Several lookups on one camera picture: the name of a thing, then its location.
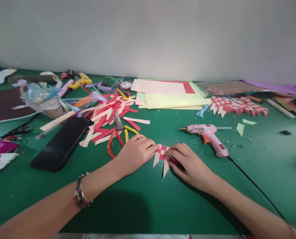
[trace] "bracelet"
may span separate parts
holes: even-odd
[[[84,192],[83,192],[83,186],[82,186],[82,180],[83,180],[83,177],[86,176],[87,174],[89,173],[83,173],[77,180],[77,184],[76,184],[76,191],[74,193],[74,196],[76,197],[77,199],[77,203],[78,203],[78,206],[81,208],[81,209],[85,209],[87,207],[89,207],[94,200],[92,201],[88,201],[85,196],[84,196]]]

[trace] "small clock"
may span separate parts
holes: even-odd
[[[131,87],[132,87],[132,82],[130,81],[124,81],[120,84],[120,87],[123,89],[123,90],[130,90]]]

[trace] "hand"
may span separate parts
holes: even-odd
[[[121,177],[125,177],[148,162],[155,155],[157,148],[158,145],[152,139],[137,134],[125,144],[112,162]]]
[[[185,168],[183,171],[169,162],[170,167],[179,177],[193,187],[210,193],[219,177],[185,143],[172,145],[166,155],[175,157]]]

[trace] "stack of paper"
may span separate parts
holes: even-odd
[[[137,91],[136,105],[148,109],[201,110],[211,99],[193,82],[152,81],[135,79],[131,90]]]

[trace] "black cable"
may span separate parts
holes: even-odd
[[[26,130],[25,126],[30,123],[37,115],[39,114],[36,114],[34,115],[32,118],[30,118],[27,122],[25,122],[24,124],[20,125],[19,127],[17,127],[16,129],[13,129],[11,130],[10,132],[6,133],[5,135],[3,136],[0,136],[0,138],[6,138],[8,136],[11,136],[11,135],[17,135],[17,134],[24,134],[24,133],[28,133],[29,131]]]
[[[276,209],[276,211],[279,213],[279,215],[285,219],[284,215],[280,212],[280,210],[276,207],[276,205],[269,199],[269,197],[259,188],[259,186],[257,186],[256,183],[254,183],[254,181],[243,171],[243,169],[241,169],[240,166],[237,165],[237,163],[235,163],[235,161],[230,157],[227,156],[226,157],[229,161],[231,161],[247,178],[249,181],[251,181],[251,183],[267,198],[267,200],[273,205],[273,207]]]

